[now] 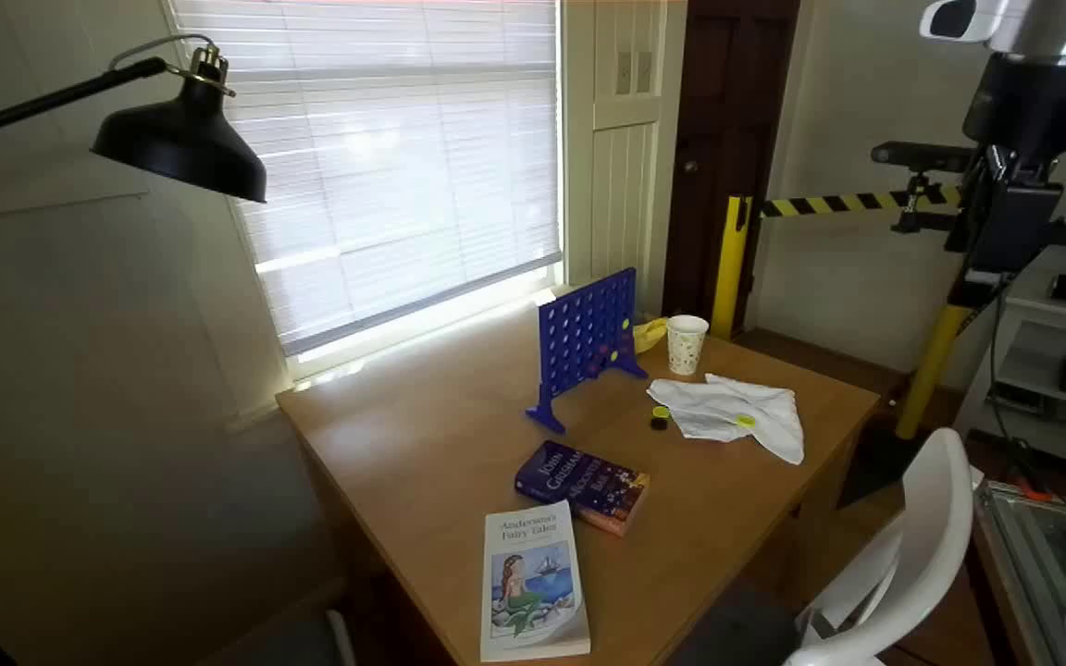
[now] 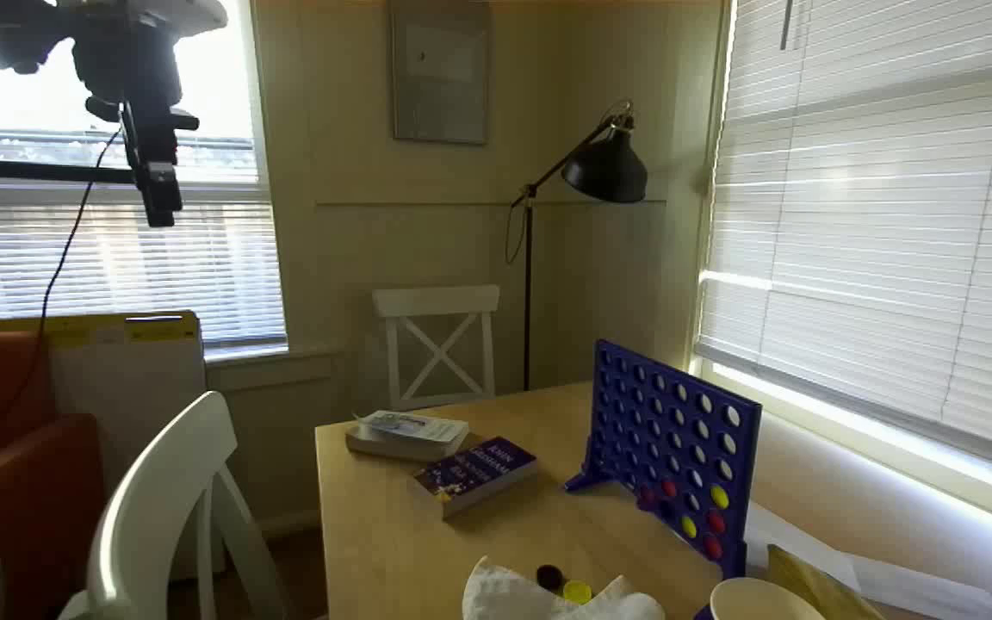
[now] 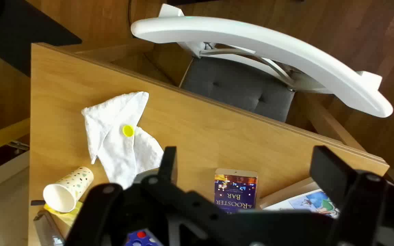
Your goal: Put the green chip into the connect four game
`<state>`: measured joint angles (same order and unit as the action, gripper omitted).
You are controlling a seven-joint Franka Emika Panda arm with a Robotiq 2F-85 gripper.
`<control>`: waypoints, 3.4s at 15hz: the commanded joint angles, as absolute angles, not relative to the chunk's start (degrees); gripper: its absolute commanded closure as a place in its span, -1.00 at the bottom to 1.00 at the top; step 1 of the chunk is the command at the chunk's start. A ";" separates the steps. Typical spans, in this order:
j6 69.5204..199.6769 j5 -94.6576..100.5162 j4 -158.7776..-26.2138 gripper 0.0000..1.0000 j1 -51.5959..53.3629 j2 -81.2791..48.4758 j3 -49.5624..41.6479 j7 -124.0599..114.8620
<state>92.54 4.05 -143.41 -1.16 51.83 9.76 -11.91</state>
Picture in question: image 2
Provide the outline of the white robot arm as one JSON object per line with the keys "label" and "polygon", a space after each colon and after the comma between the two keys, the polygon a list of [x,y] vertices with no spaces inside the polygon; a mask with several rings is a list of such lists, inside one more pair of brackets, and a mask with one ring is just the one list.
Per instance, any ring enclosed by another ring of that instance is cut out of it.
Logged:
{"label": "white robot arm", "polygon": [[0,70],[38,74],[59,42],[88,87],[88,111],[124,127],[124,168],[0,161],[0,178],[134,183],[151,228],[182,212],[176,136],[199,122],[178,111],[176,45],[222,30],[222,0],[0,0]]}

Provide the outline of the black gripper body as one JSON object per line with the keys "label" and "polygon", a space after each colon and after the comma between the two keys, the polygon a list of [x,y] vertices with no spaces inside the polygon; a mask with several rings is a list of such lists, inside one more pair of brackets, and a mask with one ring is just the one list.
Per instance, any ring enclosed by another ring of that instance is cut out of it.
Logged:
{"label": "black gripper body", "polygon": [[151,228],[171,228],[182,212],[176,178],[176,131],[196,131],[167,27],[98,27],[73,45],[75,77],[90,89],[88,111],[124,127],[124,155]]}

